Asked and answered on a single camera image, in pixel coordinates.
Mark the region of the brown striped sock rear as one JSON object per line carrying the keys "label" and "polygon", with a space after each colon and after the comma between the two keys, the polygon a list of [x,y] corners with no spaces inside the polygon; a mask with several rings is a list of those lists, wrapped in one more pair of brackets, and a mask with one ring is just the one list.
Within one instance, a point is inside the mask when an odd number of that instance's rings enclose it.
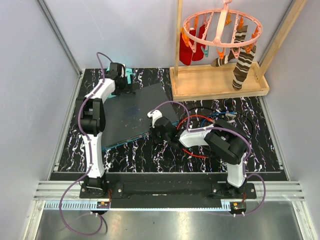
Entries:
{"label": "brown striped sock rear", "polygon": [[[237,29],[235,33],[234,43],[242,43],[245,41],[246,34],[248,31],[248,25],[244,25],[241,29]],[[238,47],[231,48],[228,55],[225,55],[223,58],[216,58],[212,63],[212,67],[220,67],[227,64],[230,60],[235,59],[234,52],[239,50]]]}

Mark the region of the brown striped sock long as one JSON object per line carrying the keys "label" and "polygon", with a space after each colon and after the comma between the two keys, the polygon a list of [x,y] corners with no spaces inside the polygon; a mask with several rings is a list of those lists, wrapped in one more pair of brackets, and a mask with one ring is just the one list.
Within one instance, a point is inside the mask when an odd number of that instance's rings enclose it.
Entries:
{"label": "brown striped sock long", "polygon": [[247,53],[244,48],[241,48],[237,63],[233,70],[232,87],[235,90],[240,90],[242,88],[254,60],[256,49],[257,47],[254,46],[250,52]]}

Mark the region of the red sock left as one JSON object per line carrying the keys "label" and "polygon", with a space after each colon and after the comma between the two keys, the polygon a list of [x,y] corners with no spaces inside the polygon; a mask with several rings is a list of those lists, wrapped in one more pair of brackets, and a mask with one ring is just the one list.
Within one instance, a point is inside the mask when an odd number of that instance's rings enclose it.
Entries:
{"label": "red sock left", "polygon": [[192,51],[189,45],[185,44],[184,41],[184,30],[181,28],[180,33],[180,44],[179,44],[179,61],[184,65],[189,66],[192,61],[195,61],[195,52]]}

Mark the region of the dark grey network switch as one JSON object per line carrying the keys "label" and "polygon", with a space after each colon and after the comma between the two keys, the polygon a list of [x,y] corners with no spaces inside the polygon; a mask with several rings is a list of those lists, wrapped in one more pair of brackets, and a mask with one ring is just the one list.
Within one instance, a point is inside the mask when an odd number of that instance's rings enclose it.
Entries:
{"label": "dark grey network switch", "polygon": [[101,137],[102,151],[147,135],[152,124],[147,113],[168,100],[161,83],[107,99],[103,104],[106,124]]}

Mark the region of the wooden rack with tray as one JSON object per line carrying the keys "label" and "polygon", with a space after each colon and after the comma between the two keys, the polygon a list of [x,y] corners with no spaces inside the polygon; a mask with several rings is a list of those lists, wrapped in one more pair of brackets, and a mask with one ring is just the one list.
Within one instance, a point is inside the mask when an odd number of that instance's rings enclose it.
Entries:
{"label": "wooden rack with tray", "polygon": [[234,63],[218,68],[209,64],[179,66],[179,47],[177,46],[175,64],[169,70],[173,100],[183,102],[267,95],[270,87],[264,75],[306,3],[305,0],[291,2],[261,61],[252,64],[248,79],[240,90],[235,90],[231,86]]}

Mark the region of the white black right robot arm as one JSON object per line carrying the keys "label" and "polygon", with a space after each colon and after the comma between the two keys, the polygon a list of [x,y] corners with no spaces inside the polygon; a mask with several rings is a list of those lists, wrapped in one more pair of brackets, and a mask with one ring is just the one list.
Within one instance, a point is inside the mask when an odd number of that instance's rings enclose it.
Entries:
{"label": "white black right robot arm", "polygon": [[208,146],[227,165],[226,195],[236,199],[245,194],[244,162],[252,149],[245,134],[227,121],[218,119],[209,126],[181,130],[162,116],[152,121],[150,131],[157,143],[167,142],[177,150]]}

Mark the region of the folded teal cloth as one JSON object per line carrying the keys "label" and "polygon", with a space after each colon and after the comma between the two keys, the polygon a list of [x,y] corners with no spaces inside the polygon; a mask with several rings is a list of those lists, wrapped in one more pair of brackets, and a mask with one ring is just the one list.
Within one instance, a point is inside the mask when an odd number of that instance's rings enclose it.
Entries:
{"label": "folded teal cloth", "polygon": [[133,68],[126,68],[126,76],[127,76],[127,83],[131,84],[134,81],[136,76],[135,70]]}

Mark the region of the pink round clip hanger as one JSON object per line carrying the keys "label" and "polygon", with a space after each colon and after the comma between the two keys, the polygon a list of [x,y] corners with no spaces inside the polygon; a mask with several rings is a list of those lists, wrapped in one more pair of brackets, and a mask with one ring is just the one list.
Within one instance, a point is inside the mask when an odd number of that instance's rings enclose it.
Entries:
{"label": "pink round clip hanger", "polygon": [[[183,22],[182,29],[184,30],[184,42],[187,46],[190,46],[191,50],[194,53],[196,52],[197,43],[203,44],[205,46],[216,47],[216,52],[221,59],[224,57],[226,49],[239,48],[238,51],[233,52],[235,58],[238,59],[241,48],[244,48],[246,52],[249,53],[250,50],[256,45],[263,32],[262,24],[255,17],[247,13],[230,9],[229,4],[231,2],[231,0],[224,0],[222,8],[214,8],[196,12],[190,15]],[[206,40],[208,30],[215,13],[219,13],[219,19],[216,26],[216,34],[213,40]],[[192,35],[190,33],[191,23],[193,23],[193,27],[196,28],[198,26],[200,16],[203,17],[203,23],[205,24],[205,31],[202,38],[198,38],[196,35]],[[255,24],[255,30],[251,34],[251,39],[244,42],[234,43],[236,31],[237,29],[240,30],[244,26],[245,19],[250,20]],[[233,24],[231,40],[230,42],[222,42],[224,28],[229,24]]]}

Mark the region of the red sock right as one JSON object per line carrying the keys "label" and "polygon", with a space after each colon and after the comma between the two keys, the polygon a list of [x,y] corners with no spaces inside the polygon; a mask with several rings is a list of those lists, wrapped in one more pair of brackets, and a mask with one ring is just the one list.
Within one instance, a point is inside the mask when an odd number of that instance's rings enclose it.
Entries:
{"label": "red sock right", "polygon": [[[205,24],[203,24],[199,28],[199,32],[198,32],[198,36],[197,36],[199,39],[201,39],[203,37],[203,33],[205,32],[205,28],[206,28]],[[197,42],[196,43],[196,52],[193,53],[193,55],[192,55],[192,61],[196,62],[196,61],[200,61],[204,58],[204,53],[202,51],[202,48],[205,48],[205,45]]]}

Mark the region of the red sock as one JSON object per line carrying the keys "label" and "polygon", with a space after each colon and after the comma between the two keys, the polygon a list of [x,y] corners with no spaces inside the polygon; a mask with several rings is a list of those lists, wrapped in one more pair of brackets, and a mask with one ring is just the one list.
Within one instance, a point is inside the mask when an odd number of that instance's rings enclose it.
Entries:
{"label": "red sock", "polygon": [[184,65],[189,66],[192,61],[195,61],[195,52],[192,51],[189,45],[185,44],[184,41],[184,30],[181,28],[180,33],[180,44],[179,44],[179,61]]}
{"label": "red sock", "polygon": [[[203,33],[205,32],[205,28],[206,28],[205,24],[203,24],[199,28],[199,32],[198,32],[198,36],[197,36],[199,39],[201,39],[203,37]],[[196,52],[193,53],[193,55],[192,55],[192,61],[196,62],[196,61],[200,61],[204,58],[204,53],[202,51],[202,48],[205,48],[205,45],[197,42],[196,43]]]}

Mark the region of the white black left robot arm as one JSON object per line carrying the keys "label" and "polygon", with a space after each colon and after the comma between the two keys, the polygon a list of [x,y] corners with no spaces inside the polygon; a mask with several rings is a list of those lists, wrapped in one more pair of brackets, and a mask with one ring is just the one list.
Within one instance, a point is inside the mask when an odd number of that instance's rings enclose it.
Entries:
{"label": "white black left robot arm", "polygon": [[102,72],[98,84],[84,97],[76,99],[78,112],[77,126],[82,134],[85,147],[86,172],[80,178],[83,181],[81,198],[103,198],[108,194],[108,183],[102,160],[102,135],[106,127],[104,103],[110,97],[134,93],[135,88],[128,78],[126,65],[112,62]]}

